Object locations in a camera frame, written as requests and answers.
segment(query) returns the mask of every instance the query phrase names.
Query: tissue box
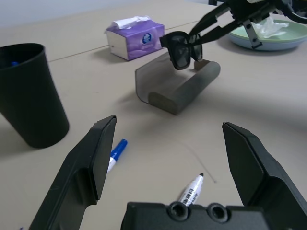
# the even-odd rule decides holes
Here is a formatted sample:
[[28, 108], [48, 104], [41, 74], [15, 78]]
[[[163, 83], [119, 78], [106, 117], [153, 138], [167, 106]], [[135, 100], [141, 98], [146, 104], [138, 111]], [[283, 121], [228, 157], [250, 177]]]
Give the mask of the tissue box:
[[159, 38], [164, 35], [164, 25], [148, 20], [130, 29], [108, 28], [106, 35], [112, 54], [133, 60], [162, 48]]

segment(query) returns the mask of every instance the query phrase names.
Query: black sunglasses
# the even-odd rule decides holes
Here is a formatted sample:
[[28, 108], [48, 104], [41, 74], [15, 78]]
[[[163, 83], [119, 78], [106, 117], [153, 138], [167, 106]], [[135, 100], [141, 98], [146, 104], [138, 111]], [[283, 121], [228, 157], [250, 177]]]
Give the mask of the black sunglasses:
[[202, 60], [202, 46], [193, 46], [200, 34], [188, 35], [182, 31], [175, 31], [160, 37], [162, 47], [168, 49], [171, 61], [175, 69], [182, 70], [191, 63], [191, 57], [195, 61]]

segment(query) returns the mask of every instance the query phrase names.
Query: light green plate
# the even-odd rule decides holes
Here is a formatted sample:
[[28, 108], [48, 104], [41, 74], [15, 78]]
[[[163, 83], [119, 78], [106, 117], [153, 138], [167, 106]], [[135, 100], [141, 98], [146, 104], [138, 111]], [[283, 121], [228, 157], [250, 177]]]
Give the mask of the light green plate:
[[[274, 20], [277, 23], [289, 23], [289, 26], [282, 28], [281, 31], [285, 31], [285, 34], [272, 36], [270, 38], [259, 39], [263, 45], [257, 48], [257, 50], [283, 50], [298, 46], [305, 40], [307, 40], [307, 27], [284, 20]], [[235, 29], [230, 34], [232, 42], [239, 46], [251, 48], [251, 44], [248, 35], [243, 26]]]

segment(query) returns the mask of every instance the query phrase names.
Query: black plastic cup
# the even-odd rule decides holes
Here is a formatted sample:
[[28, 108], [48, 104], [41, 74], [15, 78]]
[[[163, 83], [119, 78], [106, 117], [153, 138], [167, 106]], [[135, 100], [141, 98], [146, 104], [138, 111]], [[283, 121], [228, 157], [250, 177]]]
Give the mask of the black plastic cup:
[[34, 148], [54, 145], [67, 134], [69, 123], [44, 46], [0, 47], [0, 113]]

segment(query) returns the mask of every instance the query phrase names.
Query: sunglasses lens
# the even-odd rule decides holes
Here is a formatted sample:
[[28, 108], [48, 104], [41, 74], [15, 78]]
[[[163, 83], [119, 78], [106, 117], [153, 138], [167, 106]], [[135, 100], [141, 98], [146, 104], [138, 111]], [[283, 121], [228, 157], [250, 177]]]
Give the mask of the sunglasses lens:
[[186, 65], [188, 65], [190, 61], [188, 41], [186, 40], [185, 37], [178, 35], [173, 36], [172, 41], [173, 41], [172, 51], [174, 54], [173, 55], [174, 61], [177, 63], [177, 65], [180, 68], [183, 68]]
[[[189, 42], [190, 43], [194, 43], [196, 42], [198, 39], [200, 39], [200, 35], [196, 34], [190, 37]], [[194, 53], [195, 53], [195, 58], [200, 61], [202, 59], [202, 46], [201, 45], [197, 45], [197, 46], [193, 46], [194, 49]]]

